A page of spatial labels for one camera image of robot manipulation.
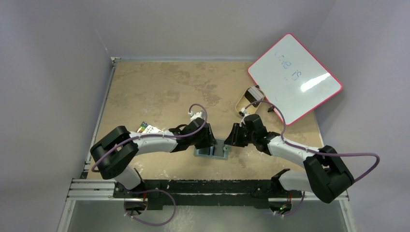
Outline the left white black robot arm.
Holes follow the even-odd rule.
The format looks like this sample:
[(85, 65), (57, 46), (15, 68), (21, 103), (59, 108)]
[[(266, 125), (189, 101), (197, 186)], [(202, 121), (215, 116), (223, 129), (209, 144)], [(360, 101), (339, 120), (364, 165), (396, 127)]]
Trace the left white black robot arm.
[(210, 124), (201, 117), (158, 133), (136, 133), (118, 126), (91, 147), (90, 154), (95, 161), (91, 171), (100, 173), (103, 179), (116, 180), (131, 197), (137, 198), (144, 193), (144, 184), (131, 165), (135, 156), (180, 152), (190, 146), (209, 148), (216, 143)]

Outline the green card holder wallet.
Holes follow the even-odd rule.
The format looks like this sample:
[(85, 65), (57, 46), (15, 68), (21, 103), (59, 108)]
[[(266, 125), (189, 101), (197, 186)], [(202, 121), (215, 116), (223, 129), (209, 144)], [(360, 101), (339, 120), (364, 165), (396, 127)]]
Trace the green card holder wallet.
[(211, 147), (195, 149), (194, 156), (217, 160), (227, 160), (230, 151), (231, 147), (229, 145), (225, 145), (223, 139), (217, 138), (215, 145)]

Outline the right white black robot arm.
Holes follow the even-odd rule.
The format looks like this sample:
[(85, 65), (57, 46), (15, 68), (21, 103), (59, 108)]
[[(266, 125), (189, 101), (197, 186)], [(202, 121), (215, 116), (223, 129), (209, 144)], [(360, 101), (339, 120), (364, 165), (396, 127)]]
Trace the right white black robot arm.
[(302, 172), (283, 169), (271, 178), (271, 190), (279, 197), (296, 190), (311, 192), (322, 202), (331, 203), (355, 183), (351, 172), (331, 146), (289, 145), (279, 133), (268, 131), (257, 114), (234, 123), (224, 144), (236, 147), (252, 144), (262, 153), (303, 167)]

